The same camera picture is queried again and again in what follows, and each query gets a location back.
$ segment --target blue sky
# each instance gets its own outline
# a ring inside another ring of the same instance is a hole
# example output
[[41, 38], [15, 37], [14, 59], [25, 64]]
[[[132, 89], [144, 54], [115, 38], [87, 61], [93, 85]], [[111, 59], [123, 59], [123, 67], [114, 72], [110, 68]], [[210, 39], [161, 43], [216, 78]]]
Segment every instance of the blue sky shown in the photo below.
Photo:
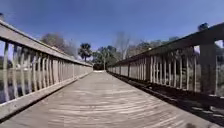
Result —
[[224, 0], [0, 0], [0, 12], [35, 38], [59, 33], [96, 50], [120, 31], [133, 40], [166, 40], [224, 22]]

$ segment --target baluster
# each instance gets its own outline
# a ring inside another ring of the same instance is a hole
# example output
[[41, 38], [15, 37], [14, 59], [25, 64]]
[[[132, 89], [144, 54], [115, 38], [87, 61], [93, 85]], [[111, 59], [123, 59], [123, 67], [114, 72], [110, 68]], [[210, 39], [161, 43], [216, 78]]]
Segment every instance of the baluster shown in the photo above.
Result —
[[33, 58], [33, 83], [35, 92], [37, 91], [36, 64], [37, 64], [37, 54]]
[[163, 84], [164, 85], [167, 85], [166, 84], [166, 59], [165, 58], [163, 58], [163, 75], [164, 75], [164, 82], [163, 82]]
[[163, 72], [163, 68], [162, 68], [162, 63], [163, 63], [162, 62], [162, 58], [160, 57], [160, 66], [159, 66], [160, 67], [160, 70], [159, 70], [159, 75], [160, 75], [160, 80], [159, 80], [160, 82], [159, 83], [160, 84], [163, 84], [163, 75], [162, 75], [163, 74], [162, 73]]
[[18, 63], [18, 56], [17, 56], [17, 46], [14, 45], [13, 48], [13, 60], [12, 60], [12, 66], [13, 66], [13, 71], [12, 71], [12, 80], [13, 80], [13, 89], [14, 89], [14, 96], [15, 98], [18, 98], [18, 87], [17, 87], [17, 71], [16, 71], [16, 65]]
[[156, 83], [159, 83], [159, 58], [156, 57]]
[[176, 80], [177, 80], [177, 62], [176, 62], [176, 58], [174, 58], [173, 60], [173, 86], [176, 88]]
[[8, 48], [9, 44], [5, 42], [4, 61], [3, 61], [3, 81], [4, 81], [4, 93], [5, 101], [9, 101], [9, 89], [8, 89]]
[[22, 48], [22, 51], [21, 51], [21, 62], [20, 62], [20, 65], [21, 65], [21, 68], [20, 68], [20, 74], [21, 74], [21, 87], [22, 87], [22, 94], [23, 96], [26, 94], [25, 92], [25, 78], [24, 78], [24, 48]]
[[196, 56], [193, 56], [193, 90], [197, 91], [197, 60]]
[[42, 83], [41, 83], [41, 54], [38, 56], [38, 85], [39, 89], [42, 89]]
[[186, 86], [187, 86], [187, 90], [189, 90], [189, 60], [188, 60], [188, 56], [186, 56]]
[[170, 60], [168, 60], [168, 66], [169, 66], [168, 85], [171, 86], [171, 61]]
[[149, 80], [150, 80], [150, 83], [152, 83], [153, 82], [153, 57], [150, 57], [150, 72], [149, 72], [150, 74], [150, 78], [149, 78]]
[[182, 89], [183, 88], [183, 84], [182, 84], [182, 77], [183, 77], [183, 75], [182, 75], [182, 57], [180, 56], [180, 60], [179, 60], [179, 65], [180, 65], [180, 78], [179, 78], [179, 81], [180, 81], [180, 88]]
[[30, 55], [30, 52], [27, 53], [28, 54], [28, 57], [27, 57], [27, 78], [28, 78], [28, 90], [29, 90], [29, 93], [32, 92], [32, 85], [31, 85], [31, 69], [30, 69], [30, 60], [31, 60], [31, 55]]

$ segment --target handrail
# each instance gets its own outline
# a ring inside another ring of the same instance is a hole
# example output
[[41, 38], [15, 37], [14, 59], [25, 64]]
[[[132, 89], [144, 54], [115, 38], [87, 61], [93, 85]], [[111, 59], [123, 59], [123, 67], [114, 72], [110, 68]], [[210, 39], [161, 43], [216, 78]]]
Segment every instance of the handrail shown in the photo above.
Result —
[[149, 51], [132, 56], [125, 60], [121, 60], [121, 61], [117, 62], [116, 64], [121, 64], [121, 63], [125, 63], [128, 61], [134, 61], [143, 56], [153, 56], [156, 54], [162, 54], [162, 53], [174, 51], [174, 50], [181, 49], [181, 48], [202, 45], [202, 44], [214, 42], [217, 40], [224, 40], [223, 33], [224, 33], [224, 23], [221, 23], [218, 25], [214, 25], [214, 26], [212, 26], [208, 29], [205, 29], [203, 31], [195, 32], [193, 34], [190, 34], [188, 36], [185, 36], [185, 37], [175, 40], [173, 42], [158, 46]]
[[47, 53], [49, 55], [59, 57], [61, 59], [65, 59], [68, 61], [72, 61], [72, 62], [75, 62], [78, 64], [92, 66], [88, 63], [74, 60], [67, 54], [65, 54], [59, 50], [56, 50], [56, 49], [52, 48], [51, 46], [49, 46], [39, 40], [34, 39], [33, 37], [25, 34], [24, 32], [21, 32], [20, 30], [14, 28], [13, 26], [11, 26], [1, 20], [0, 20], [0, 39], [9, 41], [11, 43], [15, 43], [17, 45], [22, 45], [23, 47], [26, 46], [28, 48], [38, 50], [43, 53]]
[[205, 106], [224, 108], [224, 94], [217, 87], [223, 81], [217, 73], [215, 42], [219, 40], [224, 40], [224, 23], [119, 61], [108, 72]]
[[0, 45], [0, 120], [93, 70], [1, 20]]

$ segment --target tree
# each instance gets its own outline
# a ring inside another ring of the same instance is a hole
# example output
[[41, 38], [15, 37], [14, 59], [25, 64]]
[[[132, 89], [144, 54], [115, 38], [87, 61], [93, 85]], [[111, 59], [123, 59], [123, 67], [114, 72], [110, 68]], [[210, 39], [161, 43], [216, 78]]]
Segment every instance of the tree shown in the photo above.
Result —
[[116, 52], [116, 48], [110, 45], [107, 47], [100, 47], [93, 53], [93, 63], [103, 65], [103, 68], [106, 69], [108, 65], [117, 62], [117, 59], [114, 56]]
[[75, 43], [72, 41], [66, 43], [64, 38], [59, 34], [48, 33], [44, 35], [41, 39], [42, 42], [50, 45], [51, 47], [55, 47], [62, 52], [74, 56], [77, 56]]
[[91, 57], [92, 55], [92, 51], [91, 51], [91, 45], [89, 43], [82, 43], [80, 45], [80, 48], [79, 48], [79, 56], [85, 60], [86, 62], [86, 58], [88, 57]]
[[128, 45], [130, 43], [130, 37], [127, 36], [124, 32], [118, 32], [115, 42], [115, 48], [117, 49], [116, 58], [118, 60], [123, 60], [126, 58], [126, 53], [128, 49]]

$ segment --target wooden boardwalk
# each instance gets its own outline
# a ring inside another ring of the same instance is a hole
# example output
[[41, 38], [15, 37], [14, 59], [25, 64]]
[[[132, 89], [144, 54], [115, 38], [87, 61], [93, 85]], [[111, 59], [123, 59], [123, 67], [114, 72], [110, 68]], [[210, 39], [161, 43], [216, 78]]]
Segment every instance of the wooden boardwalk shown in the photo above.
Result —
[[219, 127], [99, 72], [50, 95], [0, 128], [188, 128], [192, 124]]

